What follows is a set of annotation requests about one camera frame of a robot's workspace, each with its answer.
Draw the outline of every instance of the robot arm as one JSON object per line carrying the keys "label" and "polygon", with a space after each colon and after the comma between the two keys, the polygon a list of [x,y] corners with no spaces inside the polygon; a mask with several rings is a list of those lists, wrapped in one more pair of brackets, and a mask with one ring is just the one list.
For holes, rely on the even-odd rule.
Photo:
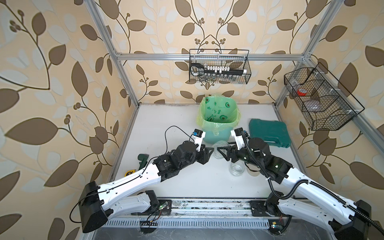
{"label": "robot arm", "polygon": [[[278,209],[283,214],[326,229],[339,240],[366,240],[371,224],[383,233],[382,228],[370,219],[371,206],[366,202],[354,202],[318,184],[289,162],[271,155],[268,144],[262,139],[252,138],[247,141],[248,134],[242,128],[232,130],[232,136],[235,137],[236,145],[218,147],[218,151],[227,161],[242,160],[260,168],[272,191],[266,201],[271,215],[277,215]],[[290,188],[291,192],[282,196],[273,189],[271,181]],[[291,198],[295,191],[317,206]]]}
{"label": "robot arm", "polygon": [[78,202],[83,232],[94,231],[109,218],[122,214],[160,209],[162,206],[159,206],[153,191],[129,196],[149,185],[176,176],[180,170],[194,162],[207,163],[213,148],[202,144],[204,136],[205,132],[195,129],[192,136],[194,142],[183,142],[177,149],[160,155],[152,163],[148,162],[144,169],[99,186],[95,182],[85,185]]}

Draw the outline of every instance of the tape measure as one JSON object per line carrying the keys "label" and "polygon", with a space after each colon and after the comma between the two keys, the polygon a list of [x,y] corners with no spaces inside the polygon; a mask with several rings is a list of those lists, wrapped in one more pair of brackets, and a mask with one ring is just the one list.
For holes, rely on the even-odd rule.
{"label": "tape measure", "polygon": [[131,175],[132,173],[136,172],[135,169],[133,170],[129,170],[128,172],[125,173],[125,177],[128,176],[128,175]]}

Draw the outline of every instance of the green plastic bag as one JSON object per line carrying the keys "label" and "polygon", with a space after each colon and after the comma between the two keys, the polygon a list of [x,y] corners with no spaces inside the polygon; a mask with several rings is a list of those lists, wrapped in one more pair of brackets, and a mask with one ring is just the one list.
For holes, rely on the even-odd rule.
{"label": "green plastic bag", "polygon": [[220,140],[228,141],[240,117],[240,111],[232,98],[210,96],[201,101],[196,123],[206,132],[204,141],[214,144]]}

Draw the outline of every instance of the leaf pattern wallpaper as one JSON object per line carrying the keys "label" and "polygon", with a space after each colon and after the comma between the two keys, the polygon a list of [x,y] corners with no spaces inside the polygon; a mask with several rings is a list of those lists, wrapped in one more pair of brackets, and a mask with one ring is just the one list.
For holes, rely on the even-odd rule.
{"label": "leaf pattern wallpaper", "polygon": [[0,14],[0,239],[74,240],[69,212],[107,181],[134,107],[84,4]]}
{"label": "leaf pattern wallpaper", "polygon": [[[339,78],[345,88],[335,84],[347,96],[350,91],[357,97],[366,108],[361,114],[384,135],[383,23],[383,1],[345,1],[312,58]],[[384,157],[364,134],[353,122],[338,131],[309,131],[292,96],[280,109],[309,175],[345,197],[368,202],[373,219],[383,223]]]}
{"label": "leaf pattern wallpaper", "polygon": [[199,104],[208,95],[224,95],[246,104],[273,103],[284,87],[284,74],[294,67],[292,61],[251,61],[254,66],[248,84],[210,84],[190,82],[185,62],[157,62],[123,62],[141,103]]}
{"label": "leaf pattern wallpaper", "polygon": [[96,0],[122,53],[303,52],[326,0]]}

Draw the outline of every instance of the black wire basket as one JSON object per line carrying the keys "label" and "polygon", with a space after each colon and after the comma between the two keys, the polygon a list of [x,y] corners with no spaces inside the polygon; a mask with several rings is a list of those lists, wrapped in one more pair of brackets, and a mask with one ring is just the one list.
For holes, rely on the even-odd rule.
{"label": "black wire basket", "polygon": [[[324,65],[319,64],[285,74],[284,84],[311,130],[339,130],[365,108]],[[324,70],[337,80],[337,88],[326,80]],[[358,107],[351,106],[346,98]]]}
{"label": "black wire basket", "polygon": [[249,50],[190,49],[187,83],[247,84],[251,77]]}

